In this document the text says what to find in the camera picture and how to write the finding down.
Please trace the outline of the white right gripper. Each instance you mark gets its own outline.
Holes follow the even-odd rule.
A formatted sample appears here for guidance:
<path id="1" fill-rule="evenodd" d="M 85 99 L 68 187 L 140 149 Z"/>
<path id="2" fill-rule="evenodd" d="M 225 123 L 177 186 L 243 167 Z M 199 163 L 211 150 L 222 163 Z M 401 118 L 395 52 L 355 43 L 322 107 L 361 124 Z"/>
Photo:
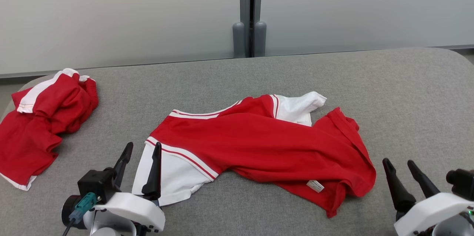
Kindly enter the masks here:
<path id="1" fill-rule="evenodd" d="M 389 186 L 393 206 L 397 212 L 407 212 L 394 223 L 398 236 L 413 236 L 415 231 L 425 231 L 473 206 L 473 202 L 452 193 L 440 193 L 437 186 L 423 173 L 413 160 L 408 160 L 408 168 L 418 182 L 425 197 L 416 203 L 397 176 L 396 168 L 388 158 L 383 166 Z"/>

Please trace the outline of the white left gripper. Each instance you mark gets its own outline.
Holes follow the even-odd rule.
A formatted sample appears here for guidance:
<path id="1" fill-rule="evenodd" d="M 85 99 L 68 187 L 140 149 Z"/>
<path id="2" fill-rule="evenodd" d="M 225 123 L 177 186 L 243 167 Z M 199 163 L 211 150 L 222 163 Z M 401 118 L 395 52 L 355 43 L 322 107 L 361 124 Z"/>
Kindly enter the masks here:
<path id="1" fill-rule="evenodd" d="M 112 187 L 120 190 L 126 165 L 133 151 L 127 143 L 113 168 Z M 155 144 L 147 183 L 142 187 L 143 197 L 117 192 L 103 205 L 95 205 L 94 233 L 148 233 L 164 230 L 164 212 L 153 201 L 161 197 L 161 143 Z"/>

